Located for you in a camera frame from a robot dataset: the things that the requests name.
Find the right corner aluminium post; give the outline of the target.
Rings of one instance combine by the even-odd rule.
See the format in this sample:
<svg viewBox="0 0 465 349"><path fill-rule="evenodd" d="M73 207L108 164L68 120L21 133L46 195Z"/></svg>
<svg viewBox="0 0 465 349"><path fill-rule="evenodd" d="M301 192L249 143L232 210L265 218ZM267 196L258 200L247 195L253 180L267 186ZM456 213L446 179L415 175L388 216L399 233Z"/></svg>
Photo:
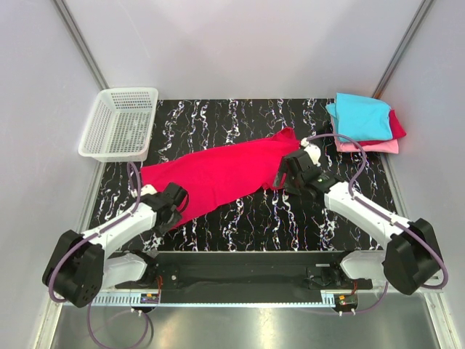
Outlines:
<svg viewBox="0 0 465 349"><path fill-rule="evenodd" d="M394 76L395 71L399 67L403 57L408 51L408 48L413 43L416 34L418 33L422 23L427 18L434 4L435 0L422 0L420 2L414 16L412 17L384 72L382 73L381 78L379 79L379 82L373 91L372 98L380 99L383 95L391 78Z"/></svg>

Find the folded pink t shirt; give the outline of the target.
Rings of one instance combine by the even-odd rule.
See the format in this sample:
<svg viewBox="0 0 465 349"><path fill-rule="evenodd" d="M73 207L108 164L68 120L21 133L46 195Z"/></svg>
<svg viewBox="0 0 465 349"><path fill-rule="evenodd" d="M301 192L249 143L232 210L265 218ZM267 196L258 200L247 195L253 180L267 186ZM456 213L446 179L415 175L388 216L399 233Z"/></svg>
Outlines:
<svg viewBox="0 0 465 349"><path fill-rule="evenodd" d="M359 152L360 149L357 148L354 143L350 142L340 142L338 139L335 139L336 149L341 153L354 153ZM359 142L360 146L365 152L377 152L377 153L399 153L399 145L397 140L389 140L385 142Z"/></svg>

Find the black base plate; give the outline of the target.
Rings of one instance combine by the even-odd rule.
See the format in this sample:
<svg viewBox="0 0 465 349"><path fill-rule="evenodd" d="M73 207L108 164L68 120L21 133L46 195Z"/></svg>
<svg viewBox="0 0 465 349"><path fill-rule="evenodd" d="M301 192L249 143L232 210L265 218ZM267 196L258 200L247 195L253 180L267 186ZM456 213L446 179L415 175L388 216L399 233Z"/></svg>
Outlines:
<svg viewBox="0 0 465 349"><path fill-rule="evenodd" d="M346 252L160 252L147 281L126 281L118 289L163 289L194 284L284 284L310 289L371 289L370 281L343 274Z"/></svg>

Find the aluminium front rail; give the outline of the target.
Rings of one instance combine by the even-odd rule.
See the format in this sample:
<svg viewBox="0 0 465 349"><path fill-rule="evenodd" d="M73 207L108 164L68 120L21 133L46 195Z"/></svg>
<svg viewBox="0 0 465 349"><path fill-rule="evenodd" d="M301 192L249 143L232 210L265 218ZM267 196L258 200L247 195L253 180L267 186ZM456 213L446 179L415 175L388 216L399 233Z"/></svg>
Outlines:
<svg viewBox="0 0 465 349"><path fill-rule="evenodd" d="M148 289L123 288L112 286L101 289L91 303L111 303L109 292L116 292L125 303L133 305L153 307L157 304L168 306L200 306L207 305L233 307L252 304L264 305L295 305L303 306L316 303L324 303L323 293L335 292L357 292L359 290L372 290L376 285L383 283L379 280L367 280L372 283L371 289L310 289L309 287L284 284L194 284L182 289L163 289L161 278L157 278L157 285Z"/></svg>

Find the corner aluminium post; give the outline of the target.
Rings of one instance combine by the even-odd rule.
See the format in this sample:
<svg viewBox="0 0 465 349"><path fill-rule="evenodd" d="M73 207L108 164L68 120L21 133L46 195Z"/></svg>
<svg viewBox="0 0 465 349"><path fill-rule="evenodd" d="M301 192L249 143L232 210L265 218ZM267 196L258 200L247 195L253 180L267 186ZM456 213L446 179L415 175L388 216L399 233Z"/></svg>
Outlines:
<svg viewBox="0 0 465 349"><path fill-rule="evenodd" d="M413 43L416 34L418 33L422 23L427 18L434 4L435 0L422 0L420 2L414 16L412 17L384 72L382 73L381 78L379 79L379 82L373 91L372 98L380 99L383 95L391 78L394 76L395 71L399 67L403 57L408 51L408 48Z"/></svg>
<svg viewBox="0 0 465 349"><path fill-rule="evenodd" d="M84 38L81 29L76 22L69 6L67 5L66 1L63 0L52 0L52 4L56 9L58 15L60 16L63 24L65 25L70 37L72 38L74 44L76 45L77 50L79 51L80 55L82 56L89 72L91 73L97 87L100 90L108 89L108 83L97 64L97 61L92 54L89 45Z"/></svg>

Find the black marbled table mat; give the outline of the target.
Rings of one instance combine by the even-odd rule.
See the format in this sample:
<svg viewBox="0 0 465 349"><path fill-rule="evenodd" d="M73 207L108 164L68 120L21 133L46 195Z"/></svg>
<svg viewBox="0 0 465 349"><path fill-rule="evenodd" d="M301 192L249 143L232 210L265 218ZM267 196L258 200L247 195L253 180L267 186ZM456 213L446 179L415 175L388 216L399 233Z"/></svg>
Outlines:
<svg viewBox="0 0 465 349"><path fill-rule="evenodd" d="M322 165L345 180L361 162L356 153L340 153L330 138L326 99L159 100L147 165L188 153L269 137L285 127L298 138L318 136ZM347 219L307 196L258 190L168 232L147 231L122 247L148 252L333 251L373 250L379 245Z"/></svg>

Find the folded crimson t shirt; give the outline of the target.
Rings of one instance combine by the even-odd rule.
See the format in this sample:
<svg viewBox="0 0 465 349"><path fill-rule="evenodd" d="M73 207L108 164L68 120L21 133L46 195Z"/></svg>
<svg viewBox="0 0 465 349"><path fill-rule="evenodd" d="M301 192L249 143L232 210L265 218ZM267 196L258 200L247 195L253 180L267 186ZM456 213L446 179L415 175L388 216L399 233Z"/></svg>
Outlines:
<svg viewBox="0 0 465 349"><path fill-rule="evenodd" d="M389 112L389 126L392 132L392 140L398 140L406 136L406 131L403 129L402 125L397 119L394 109L391 109ZM382 144L386 142L387 142L386 140L364 140L364 141L359 141L359 144L361 146L368 146L368 145L378 145L378 144Z"/></svg>

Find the crimson t shirt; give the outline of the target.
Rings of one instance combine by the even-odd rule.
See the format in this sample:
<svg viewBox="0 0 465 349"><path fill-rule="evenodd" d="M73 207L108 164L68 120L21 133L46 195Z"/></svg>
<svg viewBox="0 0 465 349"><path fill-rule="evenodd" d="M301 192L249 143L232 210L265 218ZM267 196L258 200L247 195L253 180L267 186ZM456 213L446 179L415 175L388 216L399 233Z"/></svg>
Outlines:
<svg viewBox="0 0 465 349"><path fill-rule="evenodd" d="M397 119L394 109L391 109L389 112L389 126L392 132L392 140L398 140L406 136L406 131L403 129L402 125ZM364 140L364 141L359 141L359 144L361 146L368 146L368 145L378 145L378 144L382 144L386 142L387 142L386 140Z"/></svg>
<svg viewBox="0 0 465 349"><path fill-rule="evenodd" d="M173 182L189 194L189 204L178 225L249 196L274 183L281 159L299 149L300 141L286 127L271 137L215 147L176 160L143 167L142 183L163 191Z"/></svg>

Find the folded cyan t shirt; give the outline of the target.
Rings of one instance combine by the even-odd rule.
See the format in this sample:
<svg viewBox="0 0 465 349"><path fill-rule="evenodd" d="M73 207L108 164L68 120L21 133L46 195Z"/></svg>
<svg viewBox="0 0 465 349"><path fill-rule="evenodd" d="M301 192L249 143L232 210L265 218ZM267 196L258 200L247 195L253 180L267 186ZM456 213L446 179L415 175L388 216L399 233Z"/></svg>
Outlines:
<svg viewBox="0 0 465 349"><path fill-rule="evenodd" d="M337 93L333 103L325 107L333 119L335 133L356 141L392 139L389 125L391 107L377 99Z"/></svg>

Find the white plastic basket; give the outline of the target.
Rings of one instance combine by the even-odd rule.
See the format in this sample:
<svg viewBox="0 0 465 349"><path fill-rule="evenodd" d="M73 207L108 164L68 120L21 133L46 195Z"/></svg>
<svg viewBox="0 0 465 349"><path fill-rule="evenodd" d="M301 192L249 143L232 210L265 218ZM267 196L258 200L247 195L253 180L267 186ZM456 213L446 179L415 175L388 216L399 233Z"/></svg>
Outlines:
<svg viewBox="0 0 465 349"><path fill-rule="evenodd" d="M153 87L100 91L79 143L79 155L102 163L145 161L157 102L158 90Z"/></svg>

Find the left corner aluminium post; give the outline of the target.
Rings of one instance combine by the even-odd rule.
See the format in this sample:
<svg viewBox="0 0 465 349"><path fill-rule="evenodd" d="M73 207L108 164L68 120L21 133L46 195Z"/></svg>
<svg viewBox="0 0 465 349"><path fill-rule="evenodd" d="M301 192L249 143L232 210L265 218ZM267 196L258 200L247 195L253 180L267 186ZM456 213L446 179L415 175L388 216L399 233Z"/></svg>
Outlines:
<svg viewBox="0 0 465 349"><path fill-rule="evenodd" d="M108 89L108 83L97 64L97 61L92 54L89 45L84 38L81 29L76 22L69 6L67 5L66 1L63 0L52 0L52 4L56 9L58 15L60 16L63 24L65 25L70 37L72 38L74 44L76 45L77 50L79 51L80 55L82 56L89 72L91 73L97 87L100 90Z"/></svg>

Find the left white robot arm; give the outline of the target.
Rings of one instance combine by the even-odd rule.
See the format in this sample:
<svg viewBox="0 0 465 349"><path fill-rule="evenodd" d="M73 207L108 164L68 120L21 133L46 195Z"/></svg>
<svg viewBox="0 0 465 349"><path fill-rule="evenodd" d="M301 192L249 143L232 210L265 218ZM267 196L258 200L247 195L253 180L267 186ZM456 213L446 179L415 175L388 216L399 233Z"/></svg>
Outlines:
<svg viewBox="0 0 465 349"><path fill-rule="evenodd" d="M157 279L154 257L137 250L121 257L113 253L145 231L164 235L180 222L188 203L188 192L173 182L161 192L146 185L123 214L83 233L64 232L42 276L50 298L82 308L101 289L129 282L152 286Z"/></svg>

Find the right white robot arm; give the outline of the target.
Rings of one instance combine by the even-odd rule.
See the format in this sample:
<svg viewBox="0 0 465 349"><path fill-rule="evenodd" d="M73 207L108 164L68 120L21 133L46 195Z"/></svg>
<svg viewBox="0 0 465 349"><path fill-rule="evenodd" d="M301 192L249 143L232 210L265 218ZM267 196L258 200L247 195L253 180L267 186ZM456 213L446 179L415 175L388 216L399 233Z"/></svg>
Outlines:
<svg viewBox="0 0 465 349"><path fill-rule="evenodd" d="M444 265L429 222L411 221L384 209L355 192L347 181L322 171L303 149L281 159L274 184L294 195L310 194L381 246L379 251L347 252L334 262L330 280L338 288L346 288L358 279L379 280L411 295L426 288L428 280Z"/></svg>

